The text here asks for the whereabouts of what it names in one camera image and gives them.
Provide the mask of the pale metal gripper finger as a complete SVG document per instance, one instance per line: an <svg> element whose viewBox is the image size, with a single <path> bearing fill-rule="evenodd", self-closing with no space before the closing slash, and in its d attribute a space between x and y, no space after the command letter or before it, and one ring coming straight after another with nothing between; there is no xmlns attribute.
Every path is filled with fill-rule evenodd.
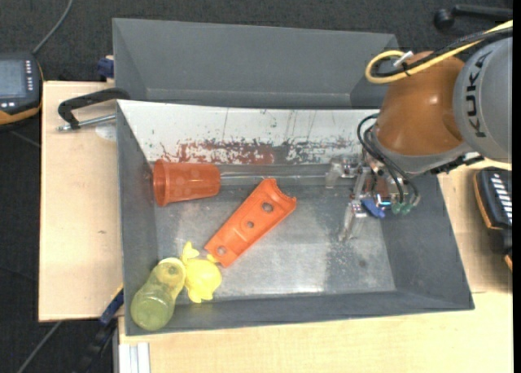
<svg viewBox="0 0 521 373"><path fill-rule="evenodd" d="M352 200L344 214L344 222L342 228L339 231L339 241L344 241L352 238L352 233L357 227L358 223L366 217L366 211L364 210L360 200Z"/></svg>
<svg viewBox="0 0 521 373"><path fill-rule="evenodd" d="M341 179L353 179L359 174L360 159L358 156L336 156L331 159L330 167L325 175L326 188L335 187Z"/></svg>

